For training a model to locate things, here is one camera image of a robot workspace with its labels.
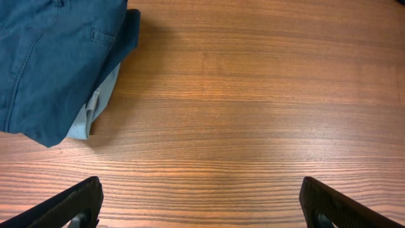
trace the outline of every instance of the blue cloth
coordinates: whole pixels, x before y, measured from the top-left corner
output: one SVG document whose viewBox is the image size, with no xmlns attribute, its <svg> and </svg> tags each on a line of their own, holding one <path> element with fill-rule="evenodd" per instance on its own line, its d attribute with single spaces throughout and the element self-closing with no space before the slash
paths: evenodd
<svg viewBox="0 0 405 228">
<path fill-rule="evenodd" d="M 93 92 L 90 100 L 83 105 L 72 126 L 69 129 L 67 137 L 74 139 L 88 139 L 91 123 L 107 107 L 109 98 L 114 89 L 120 64 L 106 77 L 104 82 Z"/>
<path fill-rule="evenodd" d="M 47 147 L 137 45 L 126 0 L 2 0 L 0 130 Z"/>
</svg>

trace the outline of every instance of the wood grain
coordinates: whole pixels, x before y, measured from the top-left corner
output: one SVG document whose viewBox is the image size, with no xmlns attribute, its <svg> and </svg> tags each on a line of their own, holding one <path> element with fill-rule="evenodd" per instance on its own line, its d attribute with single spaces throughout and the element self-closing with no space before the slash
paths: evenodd
<svg viewBox="0 0 405 228">
<path fill-rule="evenodd" d="M 91 175 L 99 227 L 305 227 L 310 175 L 405 225 L 405 8 L 134 0 L 88 141 L 0 134 L 0 220 Z"/>
</svg>

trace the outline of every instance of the denim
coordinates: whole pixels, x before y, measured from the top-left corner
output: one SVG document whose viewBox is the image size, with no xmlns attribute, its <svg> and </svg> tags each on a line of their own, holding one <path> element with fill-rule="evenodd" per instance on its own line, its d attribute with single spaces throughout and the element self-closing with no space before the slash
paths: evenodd
<svg viewBox="0 0 405 228">
<path fill-rule="evenodd" d="M 93 92 L 93 96 L 80 109 L 75 121 L 69 129 L 67 137 L 74 139 L 88 139 L 91 123 L 107 107 L 109 98 L 113 93 L 120 64 L 106 77 L 104 82 Z"/>
<path fill-rule="evenodd" d="M 0 130 L 47 147 L 137 45 L 126 0 L 2 0 Z"/>
</svg>

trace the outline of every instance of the dark blue fabric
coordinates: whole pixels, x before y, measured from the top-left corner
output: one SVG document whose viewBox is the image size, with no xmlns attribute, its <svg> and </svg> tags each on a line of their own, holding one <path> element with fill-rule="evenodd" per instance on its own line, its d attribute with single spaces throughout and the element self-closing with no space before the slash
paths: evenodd
<svg viewBox="0 0 405 228">
<path fill-rule="evenodd" d="M 60 143 L 136 47 L 139 15 L 126 0 L 2 0 L 0 130 Z"/>
</svg>

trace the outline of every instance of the blue garment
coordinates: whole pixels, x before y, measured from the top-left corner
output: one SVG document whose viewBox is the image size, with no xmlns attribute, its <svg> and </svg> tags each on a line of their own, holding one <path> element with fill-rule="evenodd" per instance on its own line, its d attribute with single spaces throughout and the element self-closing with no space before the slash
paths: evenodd
<svg viewBox="0 0 405 228">
<path fill-rule="evenodd" d="M 91 123 L 107 107 L 108 100 L 113 92 L 120 64 L 106 77 L 104 82 L 94 91 L 90 100 L 83 105 L 72 126 L 69 129 L 67 137 L 74 139 L 88 139 Z"/>
<path fill-rule="evenodd" d="M 126 0 L 2 0 L 0 130 L 47 147 L 137 45 Z"/>
</svg>

